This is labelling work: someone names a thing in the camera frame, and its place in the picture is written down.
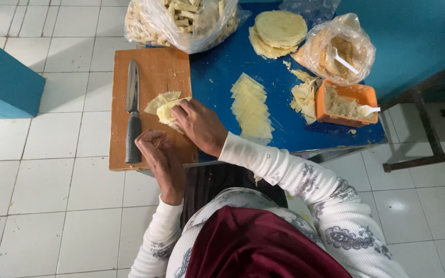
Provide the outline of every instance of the plastic bag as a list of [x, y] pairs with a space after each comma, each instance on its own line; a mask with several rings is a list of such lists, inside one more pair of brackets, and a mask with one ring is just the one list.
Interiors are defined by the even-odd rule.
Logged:
[[[358, 70], [358, 74], [334, 59], [332, 47], [338, 49], [339, 56]], [[346, 86], [368, 76], [375, 60], [375, 47], [360, 27], [358, 16], [347, 13], [313, 27], [306, 35], [305, 44], [291, 56], [318, 76]]]
[[198, 53], [220, 44], [250, 15], [239, 8], [238, 0], [131, 0], [125, 37]]
[[283, 0], [279, 9], [301, 15], [311, 29], [331, 20], [340, 2], [341, 0]]

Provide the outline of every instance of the woman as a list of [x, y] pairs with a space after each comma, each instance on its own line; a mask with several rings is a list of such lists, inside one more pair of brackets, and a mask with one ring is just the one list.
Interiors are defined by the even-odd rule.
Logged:
[[195, 212], [181, 231], [186, 175], [166, 133], [148, 130], [135, 142], [161, 195], [130, 278], [407, 277], [392, 259], [369, 206], [346, 180], [286, 150], [233, 135], [196, 99], [183, 100], [172, 115], [205, 153], [300, 196], [314, 225], [235, 182]]

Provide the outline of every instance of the blue wall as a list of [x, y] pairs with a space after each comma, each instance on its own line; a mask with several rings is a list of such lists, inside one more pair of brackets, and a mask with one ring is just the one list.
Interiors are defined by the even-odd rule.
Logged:
[[37, 116], [45, 82], [0, 48], [0, 119]]
[[343, 0], [336, 14], [348, 12], [358, 15], [377, 48], [365, 83], [380, 101], [445, 68], [444, 0]]

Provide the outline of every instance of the right hand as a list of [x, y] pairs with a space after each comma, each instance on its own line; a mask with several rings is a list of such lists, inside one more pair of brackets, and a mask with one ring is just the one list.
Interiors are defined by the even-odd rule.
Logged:
[[219, 157], [228, 134], [214, 110], [197, 99], [183, 99], [171, 109], [176, 125], [203, 152]]

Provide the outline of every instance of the white plastic fork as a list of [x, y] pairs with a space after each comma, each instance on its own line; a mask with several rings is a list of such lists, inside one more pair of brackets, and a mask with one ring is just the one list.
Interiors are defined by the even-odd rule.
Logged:
[[342, 63], [345, 67], [347, 67], [350, 71], [352, 71], [354, 74], [358, 74], [358, 71], [352, 67], [347, 61], [345, 61], [343, 58], [339, 57], [338, 55], [338, 49], [336, 47], [332, 47], [332, 53], [334, 54], [334, 59], [336, 59], [338, 62]]
[[368, 105], [362, 105], [360, 107], [360, 111], [363, 114], [363, 117], [367, 117], [368, 115], [370, 115], [373, 112], [380, 112], [380, 107], [370, 107]]

